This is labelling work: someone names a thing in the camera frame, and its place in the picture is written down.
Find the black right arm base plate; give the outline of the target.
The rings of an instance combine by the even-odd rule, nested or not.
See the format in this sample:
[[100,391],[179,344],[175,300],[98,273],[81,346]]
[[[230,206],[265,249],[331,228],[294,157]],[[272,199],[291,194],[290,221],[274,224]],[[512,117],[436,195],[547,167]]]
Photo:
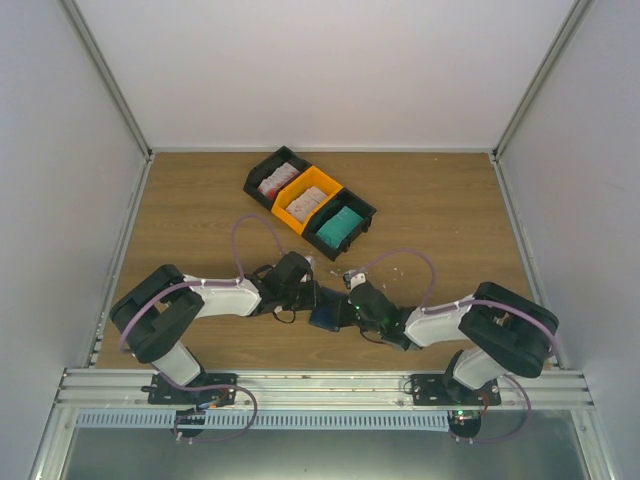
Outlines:
[[411,396],[414,406],[499,406],[502,404],[497,381],[486,382],[478,390],[466,387],[447,387],[444,374],[414,373],[403,385],[403,391]]

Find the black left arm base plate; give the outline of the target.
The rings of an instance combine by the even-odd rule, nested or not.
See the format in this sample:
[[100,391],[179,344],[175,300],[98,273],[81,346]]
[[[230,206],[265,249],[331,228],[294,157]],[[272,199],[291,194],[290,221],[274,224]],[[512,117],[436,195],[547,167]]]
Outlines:
[[201,373],[187,386],[173,386],[161,374],[141,388],[151,405],[227,406],[235,402],[238,376],[234,373]]

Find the blue card holder wallet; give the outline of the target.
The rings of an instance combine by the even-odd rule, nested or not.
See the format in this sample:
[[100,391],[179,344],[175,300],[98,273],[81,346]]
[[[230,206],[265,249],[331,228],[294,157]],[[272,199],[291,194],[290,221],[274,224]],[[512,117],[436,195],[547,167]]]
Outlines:
[[321,287],[308,323],[311,326],[329,332],[339,332],[342,328],[349,327],[351,320],[349,317],[348,296],[344,293]]

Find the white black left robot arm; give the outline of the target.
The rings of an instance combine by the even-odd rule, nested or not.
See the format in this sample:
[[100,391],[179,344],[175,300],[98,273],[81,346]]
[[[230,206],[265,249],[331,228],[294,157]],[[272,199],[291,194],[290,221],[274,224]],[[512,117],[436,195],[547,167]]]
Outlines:
[[192,322],[312,310],[320,299],[314,266],[313,257],[293,251],[235,279],[196,278],[163,265],[111,308],[119,348],[164,375],[181,402],[196,403],[206,391],[204,369],[181,342]]

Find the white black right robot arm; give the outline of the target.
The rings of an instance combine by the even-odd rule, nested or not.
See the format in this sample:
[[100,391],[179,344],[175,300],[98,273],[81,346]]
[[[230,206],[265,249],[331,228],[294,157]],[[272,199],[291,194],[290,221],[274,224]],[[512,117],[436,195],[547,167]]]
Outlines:
[[372,332],[402,351],[468,340],[471,349],[454,354],[440,384],[451,403],[464,405],[488,382],[513,373],[541,374],[557,353],[559,320],[549,310],[493,282],[481,283],[460,300],[435,307],[399,307],[363,273],[347,274],[347,300],[339,325]]

